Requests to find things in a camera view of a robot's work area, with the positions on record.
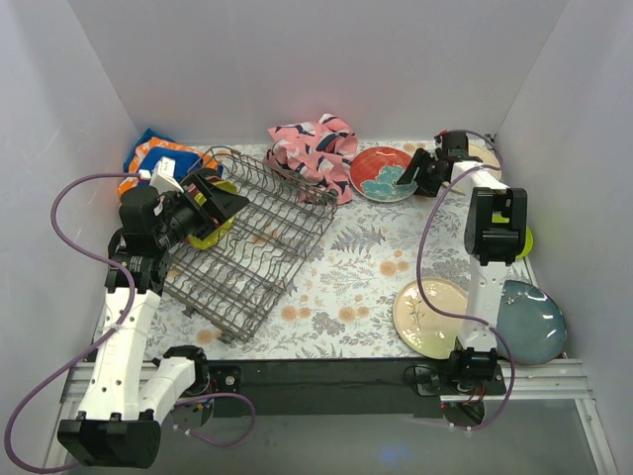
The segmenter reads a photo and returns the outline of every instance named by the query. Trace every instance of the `rack wire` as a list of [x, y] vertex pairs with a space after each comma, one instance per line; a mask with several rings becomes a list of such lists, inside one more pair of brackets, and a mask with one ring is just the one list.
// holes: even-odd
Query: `rack wire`
[[173, 249], [164, 291], [185, 305], [187, 315], [197, 312], [222, 330], [222, 341], [247, 341], [332, 223], [337, 200], [299, 174], [235, 149], [212, 146], [205, 156], [222, 163], [226, 180], [250, 203], [218, 244]]

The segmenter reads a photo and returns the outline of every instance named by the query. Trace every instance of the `dark teal plate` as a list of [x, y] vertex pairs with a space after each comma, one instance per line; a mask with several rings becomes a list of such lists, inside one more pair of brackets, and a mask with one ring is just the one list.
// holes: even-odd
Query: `dark teal plate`
[[[556, 303], [533, 285], [508, 280], [498, 308], [497, 330], [519, 364], [544, 364], [563, 351], [567, 328]], [[507, 358], [497, 341], [498, 354]]]

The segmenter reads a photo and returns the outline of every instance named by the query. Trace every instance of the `beige plate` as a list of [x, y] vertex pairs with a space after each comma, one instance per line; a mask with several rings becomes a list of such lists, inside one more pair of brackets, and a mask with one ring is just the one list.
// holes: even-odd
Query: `beige plate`
[[[466, 312], [468, 294], [452, 282], [428, 277], [422, 279], [424, 292], [438, 309], [456, 314]], [[394, 324], [401, 338], [415, 351], [429, 358], [446, 359], [455, 348], [462, 320], [443, 317], [430, 310], [417, 290], [408, 284], [394, 302]]]
[[[492, 153], [487, 148], [484, 148], [480, 145], [475, 145], [474, 143], [469, 143], [468, 153], [471, 156], [479, 157], [482, 160], [482, 162], [485, 163], [486, 165], [499, 167], [497, 157], [495, 156], [494, 153]], [[501, 170], [486, 170], [486, 171], [490, 175], [492, 175], [495, 179], [501, 180]], [[464, 192], [460, 189], [459, 185], [454, 186], [452, 191], [455, 191], [456, 193], [464, 194]]]

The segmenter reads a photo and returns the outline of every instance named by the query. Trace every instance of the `red plate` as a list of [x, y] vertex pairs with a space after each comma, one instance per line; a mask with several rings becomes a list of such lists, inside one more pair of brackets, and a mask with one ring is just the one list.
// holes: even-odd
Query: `red plate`
[[408, 198], [417, 185], [397, 185], [411, 157], [390, 146], [374, 146], [361, 151], [352, 161], [350, 181], [356, 191], [370, 200], [393, 203]]

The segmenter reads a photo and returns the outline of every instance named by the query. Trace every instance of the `pink towel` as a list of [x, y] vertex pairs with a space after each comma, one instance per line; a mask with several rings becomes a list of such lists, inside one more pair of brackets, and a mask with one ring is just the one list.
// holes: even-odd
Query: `pink towel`
[[343, 121], [324, 114], [318, 122], [274, 127], [264, 158], [269, 165], [296, 171], [323, 191], [338, 193], [338, 203], [352, 200], [349, 167], [356, 156], [358, 139]]

